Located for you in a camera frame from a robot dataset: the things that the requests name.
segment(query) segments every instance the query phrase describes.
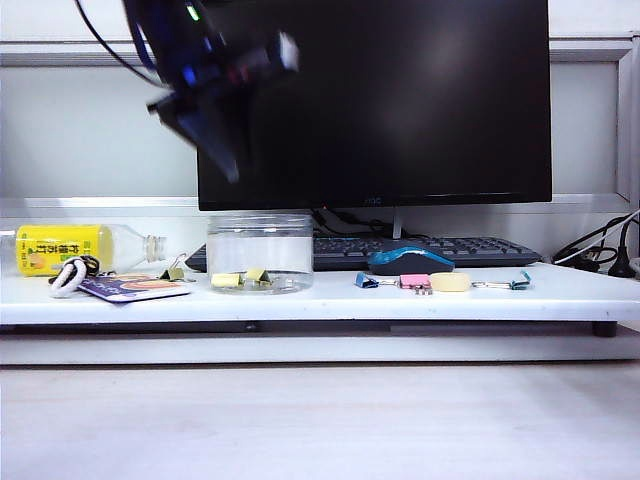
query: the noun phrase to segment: green light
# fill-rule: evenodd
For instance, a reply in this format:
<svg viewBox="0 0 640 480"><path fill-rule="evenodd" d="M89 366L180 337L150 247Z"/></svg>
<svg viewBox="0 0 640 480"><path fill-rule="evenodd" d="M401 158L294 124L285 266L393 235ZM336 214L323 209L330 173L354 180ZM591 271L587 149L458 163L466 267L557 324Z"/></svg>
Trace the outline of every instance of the green light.
<svg viewBox="0 0 640 480"><path fill-rule="evenodd" d="M196 7L194 7L193 5L187 5L187 11L189 12L189 15L191 15L191 18L193 18L194 22L200 20L200 15L198 15Z"/></svg>

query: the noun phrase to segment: monitor logo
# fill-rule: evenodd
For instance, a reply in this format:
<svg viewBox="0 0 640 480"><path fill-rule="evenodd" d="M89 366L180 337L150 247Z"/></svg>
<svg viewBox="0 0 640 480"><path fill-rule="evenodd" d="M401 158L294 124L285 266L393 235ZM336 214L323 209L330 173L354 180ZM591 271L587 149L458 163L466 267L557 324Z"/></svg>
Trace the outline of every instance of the monitor logo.
<svg viewBox="0 0 640 480"><path fill-rule="evenodd" d="M382 197L368 197L364 199L365 207L380 207L382 206Z"/></svg>

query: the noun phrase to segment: shelf leg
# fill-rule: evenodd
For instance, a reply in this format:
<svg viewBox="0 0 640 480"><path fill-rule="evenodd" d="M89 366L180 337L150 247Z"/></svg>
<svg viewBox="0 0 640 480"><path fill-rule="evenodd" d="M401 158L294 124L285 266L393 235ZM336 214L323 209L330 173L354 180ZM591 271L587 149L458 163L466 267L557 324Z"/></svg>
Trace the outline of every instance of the shelf leg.
<svg viewBox="0 0 640 480"><path fill-rule="evenodd" d="M618 322L591 322L591 332L596 337L615 337Z"/></svg>

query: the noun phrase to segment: white desk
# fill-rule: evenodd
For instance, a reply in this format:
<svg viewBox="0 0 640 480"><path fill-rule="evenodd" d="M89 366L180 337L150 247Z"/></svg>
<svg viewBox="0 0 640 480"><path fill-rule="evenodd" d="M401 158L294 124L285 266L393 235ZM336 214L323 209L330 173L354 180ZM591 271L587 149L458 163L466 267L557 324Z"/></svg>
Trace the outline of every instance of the white desk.
<svg viewBox="0 0 640 480"><path fill-rule="evenodd" d="M519 268L460 269L472 280L510 281ZM47 296L42 278L6 277L0 320L12 326L135 326L128 335L5 335L4 363L192 363L385 360L550 360L638 358L637 336L621 329L613 339L592 337L578 322L640 320L640 283L547 264L527 268L524 291L472 289L417 296L395 287L359 289L354 272L324 272L306 291L276 296L212 292L206 276L183 296L111 305L84 293ZM322 322L368 321L348 331ZM451 321L467 321L464 325ZM470 322L492 321L509 323ZM536 325L512 322L536 321ZM576 322L575 325L549 322ZM215 325L260 322L253 333ZM295 332L283 323L291 322ZM193 332L193 324L206 332ZM386 330L367 331L375 325ZM171 335L150 335L151 326L172 325ZM175 330L189 325L190 329ZM275 332L270 325L278 325Z"/></svg>
<svg viewBox="0 0 640 480"><path fill-rule="evenodd" d="M0 371L6 480L636 480L640 364Z"/></svg>

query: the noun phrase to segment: yellow eraser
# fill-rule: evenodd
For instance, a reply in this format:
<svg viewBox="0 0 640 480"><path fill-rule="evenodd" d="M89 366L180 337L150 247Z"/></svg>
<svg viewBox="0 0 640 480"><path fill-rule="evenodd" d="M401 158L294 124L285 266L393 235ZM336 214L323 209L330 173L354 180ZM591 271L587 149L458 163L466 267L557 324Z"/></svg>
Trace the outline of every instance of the yellow eraser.
<svg viewBox="0 0 640 480"><path fill-rule="evenodd" d="M239 273L214 273L211 275L212 287L239 287L240 284Z"/></svg>
<svg viewBox="0 0 640 480"><path fill-rule="evenodd" d="M429 275L431 288L436 292L466 292L471 287L471 278L461 272L438 272Z"/></svg>

